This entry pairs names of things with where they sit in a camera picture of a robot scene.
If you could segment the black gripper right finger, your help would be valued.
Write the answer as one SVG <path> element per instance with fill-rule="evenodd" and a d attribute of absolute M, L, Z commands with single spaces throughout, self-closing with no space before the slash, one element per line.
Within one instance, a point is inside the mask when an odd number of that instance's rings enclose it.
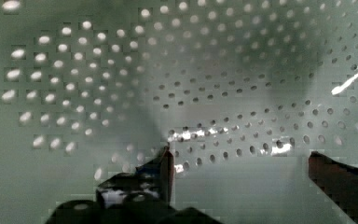
<path fill-rule="evenodd" d="M 313 151 L 309 157 L 309 178 L 342 211 L 358 224 L 358 168 Z"/>

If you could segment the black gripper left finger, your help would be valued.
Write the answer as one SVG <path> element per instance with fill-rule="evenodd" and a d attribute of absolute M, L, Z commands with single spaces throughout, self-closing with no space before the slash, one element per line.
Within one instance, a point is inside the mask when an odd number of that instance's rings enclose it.
<path fill-rule="evenodd" d="M 96 189 L 96 201 L 102 208 L 122 204 L 132 193 L 146 193 L 169 203 L 172 197 L 174 157 L 163 147 L 151 161 L 135 168 L 134 173 L 113 175 Z"/>

